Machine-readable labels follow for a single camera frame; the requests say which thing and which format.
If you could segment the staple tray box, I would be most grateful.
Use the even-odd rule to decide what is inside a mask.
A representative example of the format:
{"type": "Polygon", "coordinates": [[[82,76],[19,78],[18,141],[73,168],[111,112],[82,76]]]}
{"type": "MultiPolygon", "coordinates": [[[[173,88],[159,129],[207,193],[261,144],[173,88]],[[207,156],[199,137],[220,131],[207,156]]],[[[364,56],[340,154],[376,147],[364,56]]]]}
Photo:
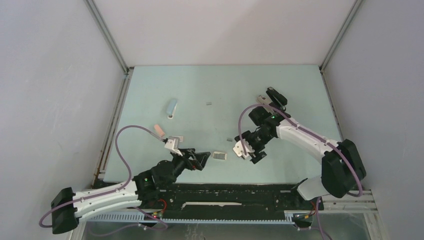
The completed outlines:
{"type": "Polygon", "coordinates": [[[212,158],[216,159],[216,160],[225,161],[225,160],[227,160],[227,157],[228,157],[228,154],[226,152],[214,151],[212,153],[212,158]]]}

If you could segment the pink mini stapler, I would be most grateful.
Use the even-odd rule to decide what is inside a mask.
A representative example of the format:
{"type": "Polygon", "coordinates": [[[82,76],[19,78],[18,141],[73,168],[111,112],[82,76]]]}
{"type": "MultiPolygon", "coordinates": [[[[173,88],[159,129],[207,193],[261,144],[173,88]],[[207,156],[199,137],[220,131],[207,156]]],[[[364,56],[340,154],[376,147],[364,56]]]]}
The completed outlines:
{"type": "Polygon", "coordinates": [[[162,139],[162,138],[164,138],[165,137],[165,132],[164,132],[164,130],[160,127],[160,125],[159,124],[155,124],[154,126],[153,126],[153,128],[154,128],[154,130],[155,130],[155,132],[156,132],[156,134],[162,139]]]}

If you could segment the beige and black stapler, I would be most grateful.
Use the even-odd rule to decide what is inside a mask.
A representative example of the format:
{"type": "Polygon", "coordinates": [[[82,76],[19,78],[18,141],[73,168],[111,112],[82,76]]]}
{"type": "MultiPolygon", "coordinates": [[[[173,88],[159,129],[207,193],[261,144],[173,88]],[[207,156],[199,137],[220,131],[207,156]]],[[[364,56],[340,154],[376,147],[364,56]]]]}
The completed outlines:
{"type": "Polygon", "coordinates": [[[269,106],[272,103],[272,100],[267,96],[258,95],[256,101],[261,105],[269,106]]]}

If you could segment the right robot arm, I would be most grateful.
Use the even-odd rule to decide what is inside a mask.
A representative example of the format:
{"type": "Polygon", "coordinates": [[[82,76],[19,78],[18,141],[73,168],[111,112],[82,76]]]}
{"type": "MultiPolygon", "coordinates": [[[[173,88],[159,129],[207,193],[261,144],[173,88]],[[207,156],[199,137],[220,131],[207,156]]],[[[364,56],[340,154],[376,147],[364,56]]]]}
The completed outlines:
{"type": "Polygon", "coordinates": [[[266,157],[266,144],[272,139],[281,139],[306,151],[321,166],[320,175],[306,178],[295,186],[290,196],[295,208],[304,209],[311,200],[327,195],[336,198],[363,195],[361,180],[367,173],[354,142],[319,135],[279,107],[254,104],[247,109],[251,110],[257,129],[240,131],[235,137],[232,150],[237,157],[256,164],[266,157]]]}

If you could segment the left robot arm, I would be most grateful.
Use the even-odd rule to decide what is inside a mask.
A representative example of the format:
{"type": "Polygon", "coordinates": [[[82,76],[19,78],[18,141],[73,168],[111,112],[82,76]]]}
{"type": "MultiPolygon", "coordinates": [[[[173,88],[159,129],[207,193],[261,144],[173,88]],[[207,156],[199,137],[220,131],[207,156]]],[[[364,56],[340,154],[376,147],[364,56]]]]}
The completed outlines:
{"type": "Polygon", "coordinates": [[[211,153],[183,148],[172,160],[162,160],[133,178],[107,187],[74,192],[63,188],[51,202],[51,228],[54,235],[74,230],[79,223],[114,210],[156,206],[161,190],[177,181],[184,170],[202,171],[211,153]]]}

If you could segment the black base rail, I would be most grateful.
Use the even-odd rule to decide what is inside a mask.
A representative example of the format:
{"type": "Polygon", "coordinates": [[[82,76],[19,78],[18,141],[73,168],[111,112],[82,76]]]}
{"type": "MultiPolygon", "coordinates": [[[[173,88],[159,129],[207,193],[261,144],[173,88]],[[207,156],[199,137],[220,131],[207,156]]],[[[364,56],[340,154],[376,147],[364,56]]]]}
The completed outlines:
{"type": "Polygon", "coordinates": [[[164,209],[169,220],[284,221],[290,211],[323,210],[317,199],[304,200],[293,184],[188,184],[156,187],[137,180],[136,194],[143,209],[164,209]]]}

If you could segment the light blue stapler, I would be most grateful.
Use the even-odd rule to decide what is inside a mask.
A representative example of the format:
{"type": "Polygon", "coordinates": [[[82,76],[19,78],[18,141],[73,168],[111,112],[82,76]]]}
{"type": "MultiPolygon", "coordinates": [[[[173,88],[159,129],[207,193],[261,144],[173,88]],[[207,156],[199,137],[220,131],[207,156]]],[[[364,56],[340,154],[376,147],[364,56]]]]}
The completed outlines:
{"type": "Polygon", "coordinates": [[[166,115],[168,119],[173,119],[175,112],[176,112],[176,108],[178,105],[178,100],[173,98],[169,101],[168,106],[166,108],[166,115]]]}

